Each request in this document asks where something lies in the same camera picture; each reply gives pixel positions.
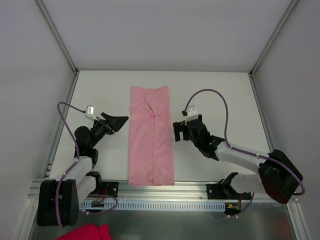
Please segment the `pink t-shirt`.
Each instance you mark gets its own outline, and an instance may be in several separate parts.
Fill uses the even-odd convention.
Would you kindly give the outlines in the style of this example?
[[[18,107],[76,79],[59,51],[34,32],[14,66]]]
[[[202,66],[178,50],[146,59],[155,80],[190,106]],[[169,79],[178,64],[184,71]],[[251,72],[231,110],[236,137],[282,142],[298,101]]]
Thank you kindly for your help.
[[[128,183],[172,186],[175,183],[170,88],[130,89]]]

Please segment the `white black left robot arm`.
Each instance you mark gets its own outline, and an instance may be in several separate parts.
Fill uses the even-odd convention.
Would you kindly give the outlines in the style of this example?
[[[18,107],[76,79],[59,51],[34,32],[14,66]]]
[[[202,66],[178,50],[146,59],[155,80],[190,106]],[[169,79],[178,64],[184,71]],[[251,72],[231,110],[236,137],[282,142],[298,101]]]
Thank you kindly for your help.
[[[103,191],[102,177],[94,171],[99,152],[95,148],[106,135],[117,133],[128,121],[128,116],[101,113],[93,126],[79,126],[73,135],[75,152],[72,164],[55,179],[40,185],[37,224],[40,227],[74,226],[80,205],[89,196],[97,197]]]

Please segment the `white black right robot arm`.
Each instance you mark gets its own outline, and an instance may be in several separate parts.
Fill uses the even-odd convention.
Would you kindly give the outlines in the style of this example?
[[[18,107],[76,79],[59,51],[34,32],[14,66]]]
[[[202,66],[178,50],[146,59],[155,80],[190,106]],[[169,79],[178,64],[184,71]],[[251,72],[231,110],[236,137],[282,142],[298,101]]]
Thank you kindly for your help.
[[[281,150],[263,154],[231,145],[226,139],[210,134],[201,115],[172,125],[176,142],[191,141],[204,157],[253,172],[248,175],[230,173],[221,187],[226,198],[232,199],[242,193],[265,193],[274,201],[287,204],[292,196],[306,192],[302,174]]]

